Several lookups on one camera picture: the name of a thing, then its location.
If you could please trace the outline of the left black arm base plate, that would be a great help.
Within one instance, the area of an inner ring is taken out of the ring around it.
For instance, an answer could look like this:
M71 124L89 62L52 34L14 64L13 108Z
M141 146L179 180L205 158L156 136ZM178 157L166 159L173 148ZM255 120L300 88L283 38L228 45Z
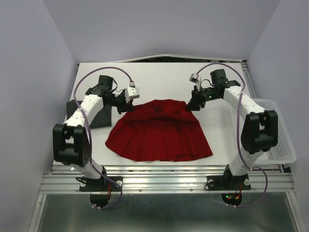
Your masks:
M79 183L80 192L113 192L120 191L116 184L101 177L100 179L89 179L84 176L75 178Z

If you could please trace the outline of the red skirt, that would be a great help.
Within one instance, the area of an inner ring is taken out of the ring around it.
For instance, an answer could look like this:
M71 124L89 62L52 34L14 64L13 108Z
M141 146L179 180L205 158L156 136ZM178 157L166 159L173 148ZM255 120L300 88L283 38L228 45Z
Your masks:
M177 100L153 100L124 114L106 147L133 161L195 161L213 155L198 119Z

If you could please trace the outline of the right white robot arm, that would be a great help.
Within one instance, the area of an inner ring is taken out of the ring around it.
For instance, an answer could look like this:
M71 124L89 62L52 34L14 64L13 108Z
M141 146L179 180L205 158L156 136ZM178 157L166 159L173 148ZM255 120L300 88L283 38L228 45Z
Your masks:
M211 86L203 88L202 79L197 73L190 76L195 84L187 111L199 111L206 102L223 99L237 112L237 148L238 154L229 163L222 175L209 175L205 190L223 191L242 187L250 190L248 172L264 153L278 143L278 114L266 110L244 93L244 84L228 80L223 69L211 72Z

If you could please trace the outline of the white plastic basket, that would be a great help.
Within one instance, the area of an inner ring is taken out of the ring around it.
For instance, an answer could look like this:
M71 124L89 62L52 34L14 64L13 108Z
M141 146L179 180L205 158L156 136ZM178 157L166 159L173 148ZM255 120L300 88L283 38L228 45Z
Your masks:
M268 152L262 154L256 161L255 165L287 165L296 161L296 152L294 150L289 132L285 125L283 116L278 105L271 100L253 99L259 106L266 110L274 110L278 114L278 143Z

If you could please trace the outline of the aluminium rail frame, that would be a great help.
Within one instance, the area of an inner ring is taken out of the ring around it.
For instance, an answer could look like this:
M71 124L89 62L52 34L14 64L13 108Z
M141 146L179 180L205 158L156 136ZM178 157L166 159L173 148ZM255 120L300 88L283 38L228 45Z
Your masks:
M226 205L223 190L207 191L210 176L221 176L238 157L237 104L210 101L195 112L213 155L190 162L134 162L105 146L110 129L92 131L93 159L108 176L120 177L109 207L99 210L90 197L107 191L80 191L80 173L55 162L45 175L30 226L32 232L304 232L291 173L267 153L250 171L251 189L242 188L242 204Z

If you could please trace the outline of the dark grey dotted skirt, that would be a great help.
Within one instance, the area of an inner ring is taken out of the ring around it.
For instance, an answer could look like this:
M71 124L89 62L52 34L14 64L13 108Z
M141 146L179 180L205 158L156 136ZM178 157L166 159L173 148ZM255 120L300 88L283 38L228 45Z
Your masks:
M77 105L74 100L66 102L67 118L70 118L77 110ZM99 129L110 127L112 125L112 107L109 105L104 106L94 117L90 124L90 129Z

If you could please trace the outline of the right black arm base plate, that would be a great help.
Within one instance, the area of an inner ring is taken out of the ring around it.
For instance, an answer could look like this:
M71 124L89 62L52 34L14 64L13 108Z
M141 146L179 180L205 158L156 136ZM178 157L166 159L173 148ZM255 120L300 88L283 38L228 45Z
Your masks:
M222 175L209 175L204 186L207 191L235 191L251 190L251 185L248 175L223 177Z

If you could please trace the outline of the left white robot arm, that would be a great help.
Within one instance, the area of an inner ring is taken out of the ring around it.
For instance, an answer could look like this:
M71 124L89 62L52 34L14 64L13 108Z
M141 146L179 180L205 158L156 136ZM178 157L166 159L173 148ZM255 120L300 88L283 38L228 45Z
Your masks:
M92 159L92 137L90 124L105 107L116 107L118 113L133 110L133 100L140 93L133 81L129 86L115 94L114 78L101 75L98 84L85 93L82 102L77 102L77 109L63 124L53 127L54 160L76 169L81 176L77 181L80 191L105 191L108 188L106 169Z

